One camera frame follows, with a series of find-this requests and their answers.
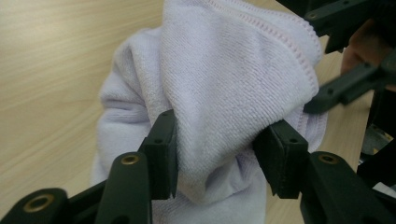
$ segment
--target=terry cloth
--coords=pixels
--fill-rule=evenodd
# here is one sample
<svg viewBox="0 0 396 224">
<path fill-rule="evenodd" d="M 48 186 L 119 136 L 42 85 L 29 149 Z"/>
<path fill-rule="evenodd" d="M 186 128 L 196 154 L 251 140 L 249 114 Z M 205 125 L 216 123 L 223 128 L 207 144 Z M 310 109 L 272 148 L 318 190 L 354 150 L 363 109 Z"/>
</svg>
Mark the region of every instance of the terry cloth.
<svg viewBox="0 0 396 224">
<path fill-rule="evenodd" d="M 128 38 L 102 90 L 92 183 L 120 154 L 137 151 L 163 111 L 177 117 L 175 199 L 154 201 L 156 224 L 258 223 L 265 178 L 251 142 L 285 119 L 309 151 L 326 115 L 303 113 L 317 92 L 321 48 L 312 27 L 236 0 L 167 0 L 163 25 Z"/>
</svg>

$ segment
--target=light wood surface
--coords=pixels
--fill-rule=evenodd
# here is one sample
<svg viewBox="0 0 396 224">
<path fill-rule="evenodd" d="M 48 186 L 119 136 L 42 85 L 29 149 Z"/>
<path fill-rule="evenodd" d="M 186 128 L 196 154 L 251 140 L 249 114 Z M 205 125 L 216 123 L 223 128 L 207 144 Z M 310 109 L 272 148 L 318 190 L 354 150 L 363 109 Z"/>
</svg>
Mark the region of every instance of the light wood surface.
<svg viewBox="0 0 396 224">
<path fill-rule="evenodd" d="M 158 0 L 0 1 L 0 218 L 37 189 L 73 196 L 89 186 L 97 93 L 112 54 L 137 30 L 161 25 L 162 10 Z M 321 83 L 338 75 L 340 56 L 318 65 Z M 366 95 L 332 109 L 320 149 L 356 168 L 369 105 Z M 299 202 L 269 197 L 267 223 L 303 223 Z"/>
</svg>

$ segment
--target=wooden table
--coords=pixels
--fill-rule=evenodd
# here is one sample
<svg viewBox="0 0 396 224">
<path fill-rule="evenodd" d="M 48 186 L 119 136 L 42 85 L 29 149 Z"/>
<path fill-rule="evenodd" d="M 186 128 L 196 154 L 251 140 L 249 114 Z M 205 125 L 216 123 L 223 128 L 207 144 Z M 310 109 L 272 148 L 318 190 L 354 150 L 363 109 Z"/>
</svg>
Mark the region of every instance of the wooden table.
<svg viewBox="0 0 396 224">
<path fill-rule="evenodd" d="M 275 0 L 250 1 L 285 10 Z M 89 186 L 97 93 L 115 48 L 161 24 L 158 0 L 0 1 L 0 217 L 23 196 Z M 340 54 L 325 56 L 320 82 L 338 75 Z M 370 96 L 330 112 L 321 150 L 356 168 Z M 270 197 L 267 223 L 303 223 L 298 201 Z"/>
</svg>

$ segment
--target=white towel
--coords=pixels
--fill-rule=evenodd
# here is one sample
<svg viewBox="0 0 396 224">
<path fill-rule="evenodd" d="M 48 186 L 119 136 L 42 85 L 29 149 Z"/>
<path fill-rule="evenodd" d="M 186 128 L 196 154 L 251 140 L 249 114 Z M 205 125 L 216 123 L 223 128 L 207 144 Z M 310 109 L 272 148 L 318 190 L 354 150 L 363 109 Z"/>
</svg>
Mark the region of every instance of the white towel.
<svg viewBox="0 0 396 224">
<path fill-rule="evenodd" d="M 286 119 L 315 150 L 326 115 L 303 105 L 318 91 L 321 48 L 302 19 L 237 0 L 165 1 L 163 25 L 127 39 L 101 91 L 92 183 L 136 151 L 157 116 L 177 117 L 177 196 L 153 202 L 154 223 L 264 222 L 265 178 L 250 143 Z"/>
</svg>

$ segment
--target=human hand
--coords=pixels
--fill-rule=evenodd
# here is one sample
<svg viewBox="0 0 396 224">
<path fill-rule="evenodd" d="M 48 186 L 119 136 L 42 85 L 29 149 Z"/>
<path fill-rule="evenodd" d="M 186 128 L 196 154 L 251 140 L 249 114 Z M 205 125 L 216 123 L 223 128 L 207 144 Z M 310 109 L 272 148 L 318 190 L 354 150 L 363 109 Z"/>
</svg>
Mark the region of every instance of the human hand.
<svg viewBox="0 0 396 224">
<path fill-rule="evenodd" d="M 349 39 L 349 46 L 344 52 L 341 74 L 351 70 L 359 63 L 370 63 L 379 66 L 393 48 L 383 38 L 375 21 L 368 20 Z M 396 91 L 395 85 L 388 85 L 387 90 Z"/>
</svg>

